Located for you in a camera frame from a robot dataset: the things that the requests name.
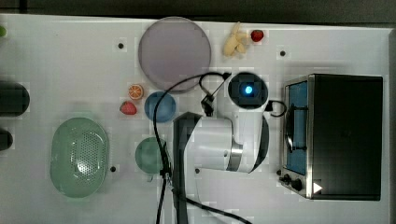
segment strawberry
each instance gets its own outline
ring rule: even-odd
[[[250,37],[254,42],[259,42],[264,37],[264,32],[261,30],[254,30],[251,32]]]
[[[131,101],[125,101],[120,106],[120,112],[125,115],[134,115],[137,112],[136,106]]]

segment table surface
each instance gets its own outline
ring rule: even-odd
[[[1,223],[154,223],[161,190],[158,176],[146,176],[134,162],[141,140],[153,135],[144,114],[123,116],[120,103],[127,89],[140,83],[157,89],[143,75],[137,60],[140,37],[152,20],[55,17],[0,14],[7,36],[0,38],[0,78],[22,83],[30,92],[28,112],[0,118],[0,127],[14,136],[14,145],[0,152]],[[225,58],[222,44],[233,24],[197,22],[212,45],[211,69],[251,71],[263,75],[269,98],[281,99],[284,81],[311,73],[373,75],[384,78],[384,137],[380,202],[309,201],[280,186],[280,120],[268,118],[267,158],[252,174],[203,170],[198,174],[200,199],[219,209],[248,217],[253,223],[389,223],[389,29],[294,26],[244,23],[242,31],[262,29],[260,44],[246,55]],[[124,49],[118,49],[119,43]],[[286,56],[279,56],[281,50]],[[216,88],[209,79],[206,85]],[[174,94],[177,113],[201,112],[198,88]],[[110,139],[108,172],[102,187],[85,199],[61,195],[50,180],[51,140],[66,119],[91,117]],[[160,125],[169,141],[171,123]],[[168,190],[163,223],[171,223]]]

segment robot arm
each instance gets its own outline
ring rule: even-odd
[[[240,73],[219,90],[216,119],[192,113],[175,119],[173,183],[177,223],[196,223],[196,218],[224,223],[205,210],[187,209],[187,198],[200,202],[195,169],[252,172],[268,148],[268,126],[262,117],[266,99],[262,79]]]

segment oven window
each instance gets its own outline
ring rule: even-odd
[[[301,82],[289,86],[289,109],[291,137],[287,150],[286,168],[305,175],[306,168],[306,116],[308,106],[308,85]]]

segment black toaster oven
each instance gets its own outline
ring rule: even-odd
[[[313,74],[284,88],[281,184],[308,199],[379,201],[382,77]]]

